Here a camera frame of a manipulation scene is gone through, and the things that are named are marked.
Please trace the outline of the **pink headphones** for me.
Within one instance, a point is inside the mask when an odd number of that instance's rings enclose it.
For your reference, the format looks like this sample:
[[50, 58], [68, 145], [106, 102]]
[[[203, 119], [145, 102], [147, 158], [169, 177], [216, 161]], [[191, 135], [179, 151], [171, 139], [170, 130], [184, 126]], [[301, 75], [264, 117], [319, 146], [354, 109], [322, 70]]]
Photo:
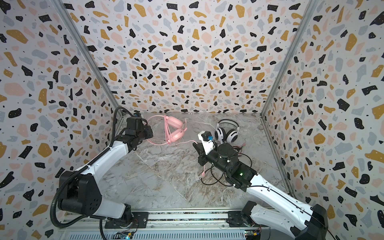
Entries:
[[162, 145], [170, 145], [172, 143], [175, 143], [179, 139], [181, 139], [185, 132], [187, 131], [187, 120], [182, 122], [181, 120], [175, 118], [175, 117], [169, 117], [166, 115], [155, 115], [150, 117], [148, 120], [151, 120], [153, 118], [163, 118], [164, 125], [165, 125], [165, 138], [166, 142], [163, 144], [156, 144], [150, 140], [148, 140], [149, 143], [155, 145], [155, 146], [162, 146]]

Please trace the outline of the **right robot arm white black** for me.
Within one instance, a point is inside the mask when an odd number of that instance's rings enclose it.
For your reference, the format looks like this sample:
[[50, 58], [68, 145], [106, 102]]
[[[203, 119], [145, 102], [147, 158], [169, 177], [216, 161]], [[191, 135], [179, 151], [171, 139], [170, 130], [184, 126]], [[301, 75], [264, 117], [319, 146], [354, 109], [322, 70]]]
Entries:
[[325, 240], [328, 219], [325, 208], [303, 203], [268, 182], [261, 174], [239, 160], [240, 153], [230, 144], [193, 143], [198, 163], [210, 163], [223, 173], [229, 187], [255, 196], [272, 207], [265, 209], [249, 201], [242, 210], [243, 221], [274, 228], [296, 240]]

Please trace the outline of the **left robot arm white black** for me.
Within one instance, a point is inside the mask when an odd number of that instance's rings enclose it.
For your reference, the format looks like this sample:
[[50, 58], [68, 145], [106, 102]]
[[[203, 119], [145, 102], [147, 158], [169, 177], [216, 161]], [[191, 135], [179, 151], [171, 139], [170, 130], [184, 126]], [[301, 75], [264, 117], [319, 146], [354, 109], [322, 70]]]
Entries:
[[64, 172], [50, 208], [54, 226], [66, 228], [84, 218], [114, 220], [121, 227], [130, 225], [133, 222], [131, 206], [104, 198], [99, 183], [117, 161], [152, 137], [150, 126], [127, 130], [89, 163], [75, 171]]

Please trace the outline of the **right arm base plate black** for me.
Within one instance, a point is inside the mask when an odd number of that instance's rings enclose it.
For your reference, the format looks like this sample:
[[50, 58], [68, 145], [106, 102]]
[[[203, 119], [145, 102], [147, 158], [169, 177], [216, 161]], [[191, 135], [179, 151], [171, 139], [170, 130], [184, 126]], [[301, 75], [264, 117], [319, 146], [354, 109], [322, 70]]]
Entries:
[[227, 223], [230, 228], [244, 227], [244, 221], [241, 211], [228, 211]]

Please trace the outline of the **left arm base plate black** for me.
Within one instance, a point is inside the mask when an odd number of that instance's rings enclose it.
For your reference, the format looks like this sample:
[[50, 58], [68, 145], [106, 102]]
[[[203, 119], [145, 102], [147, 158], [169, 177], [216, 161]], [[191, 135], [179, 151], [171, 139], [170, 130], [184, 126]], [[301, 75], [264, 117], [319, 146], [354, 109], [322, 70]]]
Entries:
[[145, 229], [149, 219], [149, 212], [129, 212], [120, 219], [107, 218], [105, 229]]

